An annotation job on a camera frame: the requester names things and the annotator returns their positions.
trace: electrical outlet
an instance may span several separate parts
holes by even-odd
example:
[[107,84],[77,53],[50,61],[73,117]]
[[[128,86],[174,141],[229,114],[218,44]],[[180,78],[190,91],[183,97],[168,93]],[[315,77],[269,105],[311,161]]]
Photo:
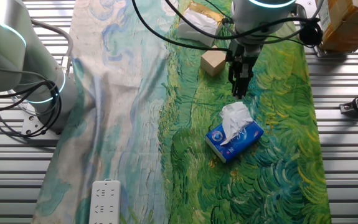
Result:
[[119,224],[121,182],[106,179],[92,187],[89,224]]

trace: metal table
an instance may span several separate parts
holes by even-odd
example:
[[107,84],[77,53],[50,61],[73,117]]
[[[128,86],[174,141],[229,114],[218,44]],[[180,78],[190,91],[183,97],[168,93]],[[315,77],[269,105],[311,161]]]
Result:
[[[75,1],[25,1],[30,15],[69,31]],[[51,31],[35,31],[60,60],[67,41]],[[333,223],[358,223],[358,119],[341,115],[339,103],[358,96],[358,51],[345,57],[319,59],[306,49]],[[0,107],[11,103],[0,100]],[[20,130],[23,114],[15,109],[2,117]],[[0,223],[30,223],[37,196],[56,142],[23,144],[0,132]]]

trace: green painted fabric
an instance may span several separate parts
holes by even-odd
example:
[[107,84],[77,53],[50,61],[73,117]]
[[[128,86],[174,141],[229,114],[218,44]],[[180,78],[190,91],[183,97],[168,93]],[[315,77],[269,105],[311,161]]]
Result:
[[[158,32],[197,44],[176,38],[178,18],[163,0],[137,2]],[[230,8],[230,1],[212,2]],[[175,3],[183,11],[189,0]],[[293,30],[286,24],[276,35]],[[88,223],[92,182],[103,179],[125,188],[121,223],[331,222],[301,45],[264,46],[242,101],[265,133],[223,164],[204,137],[222,122],[222,107],[236,101],[228,67],[216,77],[206,74],[203,51],[154,37],[131,0],[78,0],[71,35],[80,95],[34,223]]]

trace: cardboard box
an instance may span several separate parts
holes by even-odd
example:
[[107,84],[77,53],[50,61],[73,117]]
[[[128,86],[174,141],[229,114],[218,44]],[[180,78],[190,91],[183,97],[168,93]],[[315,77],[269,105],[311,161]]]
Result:
[[338,52],[358,49],[358,0],[324,1],[319,13],[324,31],[320,48]]
[[222,125],[219,125],[206,134],[205,142],[223,162],[227,162],[256,142],[263,133],[263,129],[256,122],[252,122],[231,139],[229,143],[221,146],[220,144],[226,140],[226,135]]

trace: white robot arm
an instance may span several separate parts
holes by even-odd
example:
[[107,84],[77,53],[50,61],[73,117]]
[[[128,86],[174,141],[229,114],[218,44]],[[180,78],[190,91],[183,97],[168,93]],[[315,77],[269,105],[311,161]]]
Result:
[[[19,92],[44,80],[53,81],[62,101],[60,116],[51,127],[54,131],[64,128],[77,97],[76,85],[65,73],[70,60],[64,57],[63,61],[66,65],[62,67],[37,37],[29,12],[21,0],[0,0],[0,91]],[[40,75],[28,75],[26,72]],[[49,110],[51,99],[45,86],[27,98],[39,113]],[[48,118],[48,114],[39,116],[43,123]]]

